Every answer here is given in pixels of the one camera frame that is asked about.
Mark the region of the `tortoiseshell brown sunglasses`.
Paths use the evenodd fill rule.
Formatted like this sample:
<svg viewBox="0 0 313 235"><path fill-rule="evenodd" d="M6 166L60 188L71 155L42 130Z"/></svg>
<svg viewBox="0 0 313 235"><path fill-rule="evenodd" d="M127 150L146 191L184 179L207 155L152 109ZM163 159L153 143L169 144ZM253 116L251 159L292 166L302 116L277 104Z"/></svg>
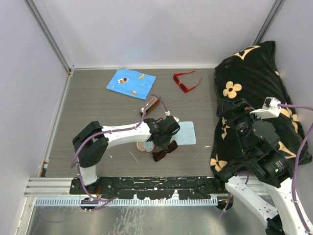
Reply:
<svg viewBox="0 0 313 235"><path fill-rule="evenodd" d="M159 152L153 152L152 157L155 162L162 160L168 153L172 153L178 148L178 144L175 140L171 141L166 149L163 149Z"/></svg>

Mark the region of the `pink glasses case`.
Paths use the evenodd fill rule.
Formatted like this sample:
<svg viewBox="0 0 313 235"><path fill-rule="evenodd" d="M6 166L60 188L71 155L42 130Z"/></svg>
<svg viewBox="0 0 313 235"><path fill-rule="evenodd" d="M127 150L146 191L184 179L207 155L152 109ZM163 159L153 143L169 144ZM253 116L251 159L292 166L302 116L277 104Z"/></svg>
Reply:
<svg viewBox="0 0 313 235"><path fill-rule="evenodd" d="M143 148L143 143L144 143L144 142L141 142L141 141L138 141L138 142L136 143L137 149L138 149L139 151L142 151L142 152L145 151L144 148Z"/></svg>

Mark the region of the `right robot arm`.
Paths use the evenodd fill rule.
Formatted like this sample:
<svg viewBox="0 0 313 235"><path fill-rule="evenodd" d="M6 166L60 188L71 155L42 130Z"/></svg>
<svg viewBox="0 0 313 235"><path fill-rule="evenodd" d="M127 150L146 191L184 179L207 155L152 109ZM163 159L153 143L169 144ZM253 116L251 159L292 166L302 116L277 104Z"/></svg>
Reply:
<svg viewBox="0 0 313 235"><path fill-rule="evenodd" d="M229 192L244 203L263 223L268 235L311 235L313 224L306 215L296 192L296 177L301 150L311 135L307 133L294 164L275 148L280 138L268 118L279 116L283 104L267 97L261 109L252 108L245 99L227 101L218 99L217 117L236 131L241 153L231 159L215 174L214 186L218 192ZM241 169L249 169L264 185L274 206L268 205L238 176Z"/></svg>

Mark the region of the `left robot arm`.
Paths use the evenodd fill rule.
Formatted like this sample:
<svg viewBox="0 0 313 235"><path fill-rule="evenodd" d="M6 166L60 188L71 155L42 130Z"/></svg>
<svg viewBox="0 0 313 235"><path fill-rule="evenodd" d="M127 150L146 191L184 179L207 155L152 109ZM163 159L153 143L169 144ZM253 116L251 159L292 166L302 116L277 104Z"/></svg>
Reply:
<svg viewBox="0 0 313 235"><path fill-rule="evenodd" d="M179 119L174 116L157 120L146 118L122 126L101 126L98 121L91 122L72 140L75 157L71 167L79 165L80 188L87 194L96 192L96 165L107 149L131 142L152 142L159 149L152 153L154 161L158 162L178 147L172 137L179 130Z"/></svg>

